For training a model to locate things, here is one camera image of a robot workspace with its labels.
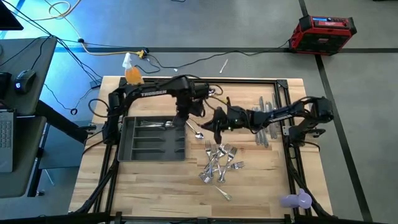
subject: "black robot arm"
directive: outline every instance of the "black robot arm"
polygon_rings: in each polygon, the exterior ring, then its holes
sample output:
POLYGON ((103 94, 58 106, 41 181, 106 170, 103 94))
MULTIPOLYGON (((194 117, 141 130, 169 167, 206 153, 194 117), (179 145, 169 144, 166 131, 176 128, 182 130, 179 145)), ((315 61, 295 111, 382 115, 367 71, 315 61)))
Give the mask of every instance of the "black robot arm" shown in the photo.
POLYGON ((203 100, 213 93, 207 83, 195 83, 189 75, 179 75, 163 82, 141 85, 124 85, 108 95, 108 115, 104 124, 103 139, 105 144, 115 144, 118 141, 119 117, 127 112, 134 100, 150 96, 171 95, 176 97, 176 126, 185 125, 189 114, 204 116, 203 100))
POLYGON ((214 132, 216 143, 221 144, 221 132, 238 128, 248 128, 253 134, 266 128, 271 123, 291 117, 305 118, 298 126, 290 127, 290 140, 302 142, 305 134, 311 132, 319 123, 327 123, 333 120, 331 103, 325 97, 306 97, 291 105, 279 108, 271 112, 245 110, 240 106, 231 106, 227 98, 227 113, 221 107, 217 107, 213 119, 201 127, 214 132), (312 103, 311 111, 305 109, 305 105, 312 103))

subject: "purple object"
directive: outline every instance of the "purple object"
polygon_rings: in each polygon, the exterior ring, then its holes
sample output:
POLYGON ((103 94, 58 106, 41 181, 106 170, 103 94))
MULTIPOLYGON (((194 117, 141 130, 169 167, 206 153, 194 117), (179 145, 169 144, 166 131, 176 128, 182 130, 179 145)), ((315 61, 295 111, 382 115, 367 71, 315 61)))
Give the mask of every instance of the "purple object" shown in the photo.
POLYGON ((284 208, 297 208, 301 207, 304 209, 310 208, 312 198, 309 194, 305 193, 303 189, 300 189, 298 195, 287 195, 280 199, 280 204, 284 208))

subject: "black desk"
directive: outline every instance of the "black desk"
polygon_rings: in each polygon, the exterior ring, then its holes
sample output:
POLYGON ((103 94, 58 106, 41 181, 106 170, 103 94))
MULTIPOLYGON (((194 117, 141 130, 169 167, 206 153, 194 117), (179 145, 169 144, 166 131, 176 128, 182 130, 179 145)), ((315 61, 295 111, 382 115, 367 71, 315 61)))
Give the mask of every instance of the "black desk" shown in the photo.
POLYGON ((44 117, 17 118, 18 141, 14 141, 14 171, 0 173, 0 198, 25 194, 44 127, 44 117))
MULTIPOLYGON (((3 49, 2 55, 0 55, 0 64, 14 56, 33 40, 34 39, 0 40, 0 45, 2 45, 3 49)), ((35 40, 33 44, 18 56, 1 66, 0 71, 11 73, 11 80, 13 80, 22 70, 31 69, 35 59, 39 56, 40 45, 44 40, 45 38, 35 40)), ((53 110, 49 105, 39 100, 56 44, 57 40, 54 38, 50 38, 44 43, 42 55, 34 67, 36 78, 30 92, 25 95, 17 95, 12 86, 10 86, 10 88, 7 89, 4 101, 10 108, 16 108, 18 115, 45 116, 48 124, 51 124, 73 139, 83 143, 87 138, 85 130, 80 129, 75 123, 69 121, 60 113, 53 110)))

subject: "table leg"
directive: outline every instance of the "table leg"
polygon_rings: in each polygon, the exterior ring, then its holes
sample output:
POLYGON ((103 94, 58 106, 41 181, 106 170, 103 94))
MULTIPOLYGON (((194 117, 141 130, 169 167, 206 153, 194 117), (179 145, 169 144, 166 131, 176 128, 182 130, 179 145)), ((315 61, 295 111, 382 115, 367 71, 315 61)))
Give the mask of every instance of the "table leg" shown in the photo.
POLYGON ((87 138, 88 134, 86 130, 79 128, 79 126, 77 126, 75 123, 66 119, 66 117, 56 112, 53 108, 41 100, 39 100, 37 103, 35 115, 44 116, 47 119, 48 124, 51 124, 81 143, 84 143, 87 138))

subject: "metal spoon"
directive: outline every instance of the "metal spoon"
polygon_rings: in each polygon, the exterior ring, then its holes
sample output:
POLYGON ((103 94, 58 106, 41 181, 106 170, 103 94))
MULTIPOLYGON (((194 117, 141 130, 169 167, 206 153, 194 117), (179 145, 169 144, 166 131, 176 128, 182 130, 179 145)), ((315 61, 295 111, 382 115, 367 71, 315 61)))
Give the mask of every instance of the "metal spoon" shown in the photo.
POLYGON ((195 138, 197 138, 197 139, 203 139, 203 138, 205 138, 204 135, 203 135, 202 133, 200 133, 200 132, 197 132, 197 131, 195 130, 195 128, 193 128, 192 125, 191 125, 190 123, 188 123, 188 121, 186 122, 186 124, 187 124, 187 125, 192 129, 192 131, 195 133, 195 138))

